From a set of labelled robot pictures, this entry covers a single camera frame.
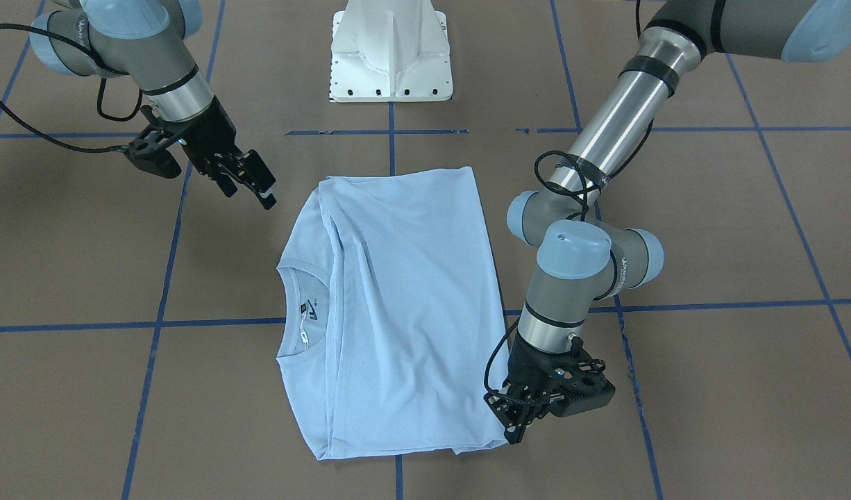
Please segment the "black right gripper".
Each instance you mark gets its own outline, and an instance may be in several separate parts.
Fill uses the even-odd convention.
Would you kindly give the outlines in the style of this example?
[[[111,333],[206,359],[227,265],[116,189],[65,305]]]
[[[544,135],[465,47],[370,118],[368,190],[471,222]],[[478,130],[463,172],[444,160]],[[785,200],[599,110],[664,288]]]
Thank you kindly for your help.
[[[205,110],[184,122],[169,122],[152,113],[151,124],[157,129],[158,148],[161,149],[157,161],[165,165],[168,179],[181,173],[181,167],[168,148],[183,140],[185,155],[193,166],[216,183],[225,197],[235,196],[235,183],[239,183],[257,197],[265,210],[271,210],[276,204],[273,195],[276,177],[257,151],[242,153],[235,145],[236,128],[218,98],[213,98]]]

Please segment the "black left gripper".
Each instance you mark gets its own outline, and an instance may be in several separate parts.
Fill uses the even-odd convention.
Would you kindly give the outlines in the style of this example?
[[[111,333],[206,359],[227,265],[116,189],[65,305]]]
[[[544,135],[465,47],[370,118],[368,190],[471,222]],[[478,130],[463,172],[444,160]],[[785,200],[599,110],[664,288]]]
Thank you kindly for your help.
[[[583,351],[583,340],[573,338],[571,349],[564,353],[546,353],[536,349],[518,333],[512,342],[506,377],[506,396],[487,392],[484,402],[504,426],[510,445],[523,440],[535,417],[550,412],[550,395],[557,383],[558,368],[577,364]]]

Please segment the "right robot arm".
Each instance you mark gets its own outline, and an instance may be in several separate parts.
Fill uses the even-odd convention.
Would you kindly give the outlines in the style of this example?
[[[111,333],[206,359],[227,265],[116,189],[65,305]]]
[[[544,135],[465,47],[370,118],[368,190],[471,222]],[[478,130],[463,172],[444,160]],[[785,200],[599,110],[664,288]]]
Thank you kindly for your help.
[[[42,14],[29,35],[46,67],[63,75],[128,75],[149,104],[147,127],[121,152],[143,172],[174,179],[179,143],[195,170],[231,197],[239,186],[264,209],[276,180],[256,151],[235,145],[236,129],[185,46],[201,26],[197,1],[67,1]]]

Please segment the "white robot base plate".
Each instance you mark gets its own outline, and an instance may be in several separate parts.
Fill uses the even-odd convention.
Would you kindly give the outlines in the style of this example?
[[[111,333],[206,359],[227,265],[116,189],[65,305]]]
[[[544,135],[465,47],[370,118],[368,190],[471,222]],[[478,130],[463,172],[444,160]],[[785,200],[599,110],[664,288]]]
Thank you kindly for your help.
[[[452,98],[447,18],[431,1],[349,1],[331,28],[332,102]]]

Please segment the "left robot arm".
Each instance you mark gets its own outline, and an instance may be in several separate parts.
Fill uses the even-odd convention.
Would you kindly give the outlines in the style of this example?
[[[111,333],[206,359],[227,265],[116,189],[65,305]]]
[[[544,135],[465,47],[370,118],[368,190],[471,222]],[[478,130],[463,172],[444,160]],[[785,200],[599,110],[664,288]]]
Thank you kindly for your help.
[[[515,445],[546,415],[571,417],[615,395],[605,362],[581,332],[595,301],[653,281],[664,250],[652,233],[599,221],[594,206],[634,160],[682,77],[714,53],[784,63],[831,60],[851,45],[851,1],[667,1],[637,33],[639,48],[568,151],[534,161],[539,191],[506,213],[509,230],[536,248],[520,317],[500,345],[508,373],[484,401]]]

